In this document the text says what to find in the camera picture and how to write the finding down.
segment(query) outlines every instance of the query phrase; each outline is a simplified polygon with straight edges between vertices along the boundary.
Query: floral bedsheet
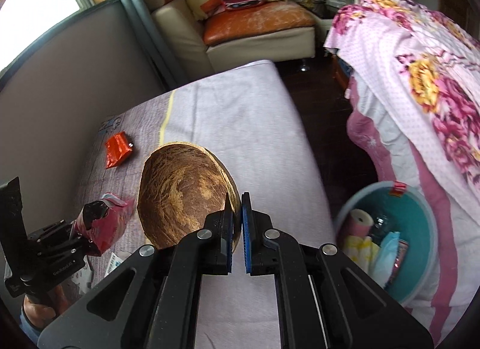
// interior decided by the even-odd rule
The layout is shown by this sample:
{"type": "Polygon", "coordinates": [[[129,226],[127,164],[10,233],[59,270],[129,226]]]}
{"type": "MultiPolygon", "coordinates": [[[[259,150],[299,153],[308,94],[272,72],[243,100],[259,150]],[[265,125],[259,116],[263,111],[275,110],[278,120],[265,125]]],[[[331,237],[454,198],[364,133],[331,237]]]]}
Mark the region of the floral bedsheet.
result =
{"type": "Polygon", "coordinates": [[[360,74],[480,224],[480,43],[412,0],[359,0],[339,10],[325,47],[360,74]]]}

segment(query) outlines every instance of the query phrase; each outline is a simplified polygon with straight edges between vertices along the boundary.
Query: human hand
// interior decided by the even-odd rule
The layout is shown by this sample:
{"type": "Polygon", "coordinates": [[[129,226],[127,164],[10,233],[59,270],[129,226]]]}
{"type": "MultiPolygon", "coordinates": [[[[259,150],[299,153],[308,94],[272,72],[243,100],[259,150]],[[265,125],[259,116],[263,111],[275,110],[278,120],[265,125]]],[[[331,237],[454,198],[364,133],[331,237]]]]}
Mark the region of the human hand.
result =
{"type": "Polygon", "coordinates": [[[62,315],[70,307],[61,285],[56,286],[50,293],[52,294],[55,309],[44,304],[34,304],[27,296],[23,299],[25,316],[33,326],[39,329],[44,328],[50,319],[57,315],[62,315]]]}

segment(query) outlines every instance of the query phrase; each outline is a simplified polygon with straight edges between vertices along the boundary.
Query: pink bedsheet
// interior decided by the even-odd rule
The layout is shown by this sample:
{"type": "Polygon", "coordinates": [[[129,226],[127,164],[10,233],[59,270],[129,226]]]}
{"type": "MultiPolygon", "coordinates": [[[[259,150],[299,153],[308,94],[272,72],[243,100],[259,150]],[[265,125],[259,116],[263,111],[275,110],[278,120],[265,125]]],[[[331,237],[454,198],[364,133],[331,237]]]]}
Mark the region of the pink bedsheet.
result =
{"type": "Polygon", "coordinates": [[[480,47],[411,0],[341,9],[325,46],[373,91],[436,182],[480,224],[480,47]]]}
{"type": "Polygon", "coordinates": [[[438,253],[423,288],[406,307],[438,344],[452,330],[480,284],[480,229],[438,184],[373,91],[354,72],[350,139],[372,158],[380,181],[402,181],[421,192],[435,215],[438,253]]]}

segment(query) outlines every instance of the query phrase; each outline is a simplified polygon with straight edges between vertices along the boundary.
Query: window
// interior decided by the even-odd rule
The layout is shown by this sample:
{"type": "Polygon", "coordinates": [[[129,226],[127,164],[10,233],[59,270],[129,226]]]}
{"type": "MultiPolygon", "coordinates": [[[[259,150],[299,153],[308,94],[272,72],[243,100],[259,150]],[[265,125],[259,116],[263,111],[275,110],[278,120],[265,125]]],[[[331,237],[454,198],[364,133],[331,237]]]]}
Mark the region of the window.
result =
{"type": "Polygon", "coordinates": [[[6,0],[0,9],[0,70],[79,8],[76,0],[6,0]]]}

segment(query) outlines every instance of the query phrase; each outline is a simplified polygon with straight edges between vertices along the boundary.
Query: orange cushion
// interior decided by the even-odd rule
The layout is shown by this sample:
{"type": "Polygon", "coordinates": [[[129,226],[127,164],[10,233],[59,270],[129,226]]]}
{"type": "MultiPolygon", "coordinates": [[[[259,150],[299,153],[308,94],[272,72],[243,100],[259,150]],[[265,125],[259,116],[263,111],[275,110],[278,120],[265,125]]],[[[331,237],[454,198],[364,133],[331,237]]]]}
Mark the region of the orange cushion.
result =
{"type": "Polygon", "coordinates": [[[306,9],[291,1],[275,1],[210,17],[205,22],[203,42],[213,46],[225,41],[314,25],[314,19],[306,9]]]}

